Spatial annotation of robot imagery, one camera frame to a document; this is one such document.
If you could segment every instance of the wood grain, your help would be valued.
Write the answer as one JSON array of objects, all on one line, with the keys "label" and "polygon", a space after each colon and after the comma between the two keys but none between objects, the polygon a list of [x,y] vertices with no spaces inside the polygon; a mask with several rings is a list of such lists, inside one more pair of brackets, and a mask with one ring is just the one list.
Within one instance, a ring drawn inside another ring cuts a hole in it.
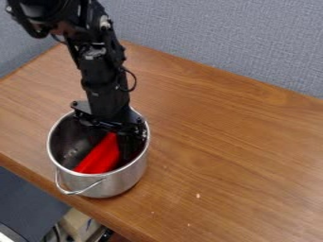
[{"label": "wood grain", "polygon": [[134,242],[322,242],[323,102],[126,43],[150,168],[114,199],[62,195],[50,128],[84,97],[64,46],[0,82],[0,164]]}]

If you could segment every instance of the metal pot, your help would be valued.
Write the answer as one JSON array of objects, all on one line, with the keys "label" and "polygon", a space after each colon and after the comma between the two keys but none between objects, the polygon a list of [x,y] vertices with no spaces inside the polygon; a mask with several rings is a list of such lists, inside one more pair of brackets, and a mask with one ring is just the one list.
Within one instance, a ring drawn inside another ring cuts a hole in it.
[{"label": "metal pot", "polygon": [[103,137],[102,130],[88,130],[76,122],[74,112],[55,123],[47,141],[50,158],[56,166],[56,186],[66,195],[108,198],[124,193],[139,182],[147,168],[150,126],[146,123],[147,141],[139,155],[124,166],[103,174],[83,174],[68,168],[83,153],[92,148],[88,137]]}]

